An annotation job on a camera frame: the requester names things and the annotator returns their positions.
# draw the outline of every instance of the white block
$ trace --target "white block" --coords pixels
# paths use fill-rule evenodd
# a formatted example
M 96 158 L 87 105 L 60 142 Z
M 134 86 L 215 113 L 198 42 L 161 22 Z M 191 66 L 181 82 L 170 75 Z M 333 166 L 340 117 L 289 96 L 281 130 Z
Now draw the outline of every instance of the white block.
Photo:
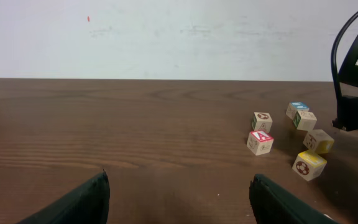
M 303 144 L 317 154 L 329 153 L 334 145 L 334 139 L 323 130 L 308 131 Z
M 292 102 L 288 105 L 287 112 L 285 114 L 293 119 L 297 111 L 309 111 L 309 107 L 301 102 Z
M 270 132 L 273 120 L 269 113 L 255 112 L 252 118 L 251 126 L 254 131 L 263 130 L 266 133 Z
M 259 156 L 270 152 L 273 140 L 273 137 L 265 131 L 251 131 L 248 135 L 247 147 Z
M 302 178 L 309 181 L 323 172 L 327 161 L 312 150 L 307 150 L 298 154 L 292 169 Z
M 293 124 L 297 130 L 311 131 L 316 125 L 317 118 L 312 112 L 297 111 Z

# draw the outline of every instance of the wooden table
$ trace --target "wooden table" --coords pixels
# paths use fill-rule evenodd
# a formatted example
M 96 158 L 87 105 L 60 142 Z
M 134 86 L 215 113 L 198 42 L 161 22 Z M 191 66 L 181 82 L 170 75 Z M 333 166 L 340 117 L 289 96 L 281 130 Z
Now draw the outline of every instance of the wooden table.
M 345 86 L 358 96 L 358 89 Z M 292 171 L 302 101 L 335 140 L 323 174 Z M 244 141 L 272 115 L 270 154 Z M 265 174 L 313 208 L 358 223 L 358 139 L 331 127 L 332 83 L 0 79 L 0 223 L 40 210 L 105 169 L 108 223 L 255 223 L 249 183 Z

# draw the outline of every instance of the alphabet block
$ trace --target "alphabet block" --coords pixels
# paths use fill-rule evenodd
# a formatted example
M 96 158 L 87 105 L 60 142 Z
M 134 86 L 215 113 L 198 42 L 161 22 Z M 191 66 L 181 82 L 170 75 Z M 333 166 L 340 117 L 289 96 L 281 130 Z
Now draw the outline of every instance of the alphabet block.
M 301 102 L 292 102 L 288 105 L 287 112 L 285 113 L 288 117 L 293 119 L 297 111 L 309 111 L 309 107 Z
M 326 164 L 327 160 L 312 150 L 307 150 L 298 154 L 292 169 L 302 178 L 309 181 L 320 176 Z
M 334 139 L 323 130 L 308 131 L 303 144 L 317 154 L 328 153 L 334 145 Z
M 255 112 L 251 126 L 254 131 L 263 130 L 266 133 L 269 133 L 272 123 L 273 120 L 269 113 Z
M 265 131 L 251 131 L 248 135 L 247 147 L 259 156 L 270 152 L 273 140 L 273 137 Z
M 297 111 L 293 124 L 297 130 L 311 131 L 316 125 L 317 118 L 312 112 Z

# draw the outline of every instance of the toy block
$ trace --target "toy block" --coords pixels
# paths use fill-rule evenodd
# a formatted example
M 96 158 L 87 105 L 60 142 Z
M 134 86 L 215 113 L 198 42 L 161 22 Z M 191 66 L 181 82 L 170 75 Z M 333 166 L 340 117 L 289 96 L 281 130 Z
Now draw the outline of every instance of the toy block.
M 317 118 L 312 112 L 297 111 L 293 124 L 297 130 L 311 131 L 316 125 Z
M 285 113 L 288 117 L 293 119 L 297 111 L 309 111 L 309 107 L 301 102 L 292 102 L 288 105 L 287 112 Z
M 251 126 L 254 131 L 263 130 L 266 133 L 269 133 L 270 128 L 272 127 L 272 123 L 273 120 L 270 114 L 255 112 Z
M 273 137 L 265 131 L 251 131 L 248 135 L 247 146 L 256 156 L 259 156 L 270 152 L 273 140 Z
M 302 178 L 309 181 L 320 176 L 326 164 L 327 160 L 312 150 L 307 150 L 298 154 L 292 169 Z
M 334 145 L 334 139 L 323 130 L 308 131 L 303 144 L 317 154 L 329 153 Z

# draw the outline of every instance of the black cable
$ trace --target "black cable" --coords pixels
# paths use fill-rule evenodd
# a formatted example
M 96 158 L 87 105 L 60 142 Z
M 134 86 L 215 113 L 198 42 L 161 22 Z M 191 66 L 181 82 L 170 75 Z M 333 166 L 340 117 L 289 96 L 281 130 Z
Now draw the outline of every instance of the black cable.
M 336 66 L 336 52 L 338 50 L 339 42 L 342 39 L 343 34 L 346 32 L 347 28 L 358 18 L 358 12 L 355 13 L 342 27 L 341 31 L 339 31 L 338 35 L 335 38 L 333 49 L 331 50 L 331 73 L 333 74 L 334 80 L 334 87 L 335 87 L 335 95 L 336 101 L 338 104 L 341 102 L 342 92 L 341 92 L 341 85 L 337 79 L 338 77 L 338 70 Z

